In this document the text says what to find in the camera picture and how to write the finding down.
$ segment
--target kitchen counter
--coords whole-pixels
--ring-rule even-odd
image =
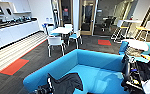
[[[15,25],[19,25],[19,24],[24,24],[24,23],[28,23],[28,22],[32,22],[35,20],[27,20],[27,21],[22,21],[22,22],[11,22],[11,23],[5,23],[5,25],[0,26],[1,28],[5,28],[5,27],[10,27],[10,26],[15,26]]]
[[[39,31],[39,25],[36,20],[8,24],[2,23],[0,26],[0,48],[37,31]]]

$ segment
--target black bag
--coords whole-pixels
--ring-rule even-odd
[[[37,89],[38,94],[49,94],[52,92],[53,92],[53,89],[50,88],[50,85],[48,83],[43,86],[38,86],[38,89]]]

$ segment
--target doorway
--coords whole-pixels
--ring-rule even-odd
[[[96,0],[80,0],[79,29],[81,34],[92,35]]]

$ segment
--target blue sofa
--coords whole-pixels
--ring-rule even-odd
[[[148,49],[148,51],[142,52],[141,53],[142,55],[150,54],[150,42],[145,42],[145,43],[148,45],[149,49]],[[120,49],[119,49],[119,54],[120,55],[125,55],[125,51],[128,48],[128,44],[129,44],[128,42],[122,41],[122,44],[121,44]],[[149,62],[149,60],[147,60],[147,59],[145,59],[143,57],[135,57],[135,60],[136,61],[140,61],[140,62],[144,62],[144,63],[148,63]]]
[[[23,84],[32,92],[47,83],[48,73],[59,79],[76,72],[82,80],[83,91],[75,89],[73,94],[128,94],[121,86],[122,59],[121,55],[76,49],[28,75]]]

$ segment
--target white table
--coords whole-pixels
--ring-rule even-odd
[[[125,22],[128,22],[128,23],[142,23],[143,21],[140,21],[140,20],[123,20]]]
[[[64,28],[64,27],[58,27],[51,31],[51,33],[61,33],[61,34],[68,34],[72,31],[72,29]]]

